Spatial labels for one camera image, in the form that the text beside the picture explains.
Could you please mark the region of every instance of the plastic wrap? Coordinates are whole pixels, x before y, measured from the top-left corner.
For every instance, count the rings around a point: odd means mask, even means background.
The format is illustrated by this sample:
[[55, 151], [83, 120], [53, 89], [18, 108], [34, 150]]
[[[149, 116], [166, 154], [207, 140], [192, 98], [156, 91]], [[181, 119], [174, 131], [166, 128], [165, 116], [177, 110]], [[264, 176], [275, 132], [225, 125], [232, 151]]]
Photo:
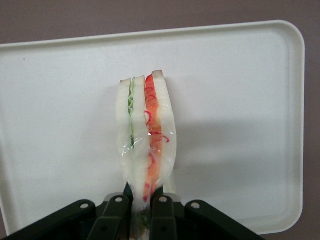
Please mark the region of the plastic wrap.
[[133, 193], [134, 228], [140, 229], [134, 236], [138, 238], [141, 228], [148, 226], [150, 199], [170, 176], [177, 152], [174, 114], [161, 70], [146, 79], [120, 82], [116, 120], [118, 155]]

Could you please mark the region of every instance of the screw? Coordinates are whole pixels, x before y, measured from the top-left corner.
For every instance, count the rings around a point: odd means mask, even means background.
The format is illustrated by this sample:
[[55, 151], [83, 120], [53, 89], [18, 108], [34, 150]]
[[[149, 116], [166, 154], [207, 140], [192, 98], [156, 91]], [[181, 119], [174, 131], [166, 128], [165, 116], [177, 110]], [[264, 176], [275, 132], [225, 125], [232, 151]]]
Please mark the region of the screw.
[[197, 202], [193, 202], [193, 203], [191, 203], [191, 207], [192, 207], [193, 209], [199, 209], [199, 208], [200, 208], [200, 204], [197, 203]]
[[121, 203], [122, 202], [122, 200], [123, 200], [123, 198], [122, 197], [117, 197], [116, 199], [115, 199], [115, 201], [117, 202], [117, 203]]
[[160, 201], [161, 203], [165, 203], [165, 202], [168, 201], [168, 198], [166, 198], [165, 196], [162, 196], [162, 197], [159, 198], [159, 201]]
[[80, 205], [80, 208], [81, 208], [81, 209], [86, 209], [87, 207], [89, 207], [89, 204], [88, 204], [88, 203], [84, 203], [84, 204], [81, 204], [81, 205]]

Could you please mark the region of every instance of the tomato slice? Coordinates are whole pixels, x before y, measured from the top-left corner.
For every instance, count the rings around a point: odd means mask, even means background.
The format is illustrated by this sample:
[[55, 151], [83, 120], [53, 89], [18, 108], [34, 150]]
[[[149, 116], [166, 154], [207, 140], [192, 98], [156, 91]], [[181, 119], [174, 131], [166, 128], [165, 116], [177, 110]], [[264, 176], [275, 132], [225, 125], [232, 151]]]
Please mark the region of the tomato slice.
[[143, 200], [147, 202], [149, 197], [151, 197], [157, 189], [161, 168], [163, 141], [161, 123], [158, 119], [159, 103], [152, 75], [148, 76], [145, 80], [144, 94], [146, 112], [149, 116], [146, 125], [149, 130], [150, 139], [150, 153], [148, 155], [149, 162], [143, 194]]

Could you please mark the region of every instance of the white tray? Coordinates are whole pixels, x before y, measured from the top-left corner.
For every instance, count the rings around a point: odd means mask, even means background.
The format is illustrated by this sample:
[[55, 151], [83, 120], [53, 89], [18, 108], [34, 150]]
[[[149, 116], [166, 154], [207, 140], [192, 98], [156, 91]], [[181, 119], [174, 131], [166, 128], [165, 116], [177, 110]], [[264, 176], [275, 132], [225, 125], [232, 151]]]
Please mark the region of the white tray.
[[258, 234], [303, 199], [302, 35], [285, 21], [0, 46], [0, 203], [11, 234], [124, 183], [115, 105], [122, 79], [163, 70], [183, 203], [202, 199]]

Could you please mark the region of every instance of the mauve background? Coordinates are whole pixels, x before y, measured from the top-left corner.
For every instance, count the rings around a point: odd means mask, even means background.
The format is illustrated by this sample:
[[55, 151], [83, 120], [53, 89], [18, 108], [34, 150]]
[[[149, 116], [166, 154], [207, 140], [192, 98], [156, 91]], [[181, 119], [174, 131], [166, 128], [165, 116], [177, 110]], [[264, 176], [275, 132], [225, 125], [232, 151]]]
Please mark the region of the mauve background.
[[0, 0], [0, 44], [268, 20], [291, 22], [305, 41], [304, 202], [295, 226], [263, 237], [317, 240], [320, 0]]

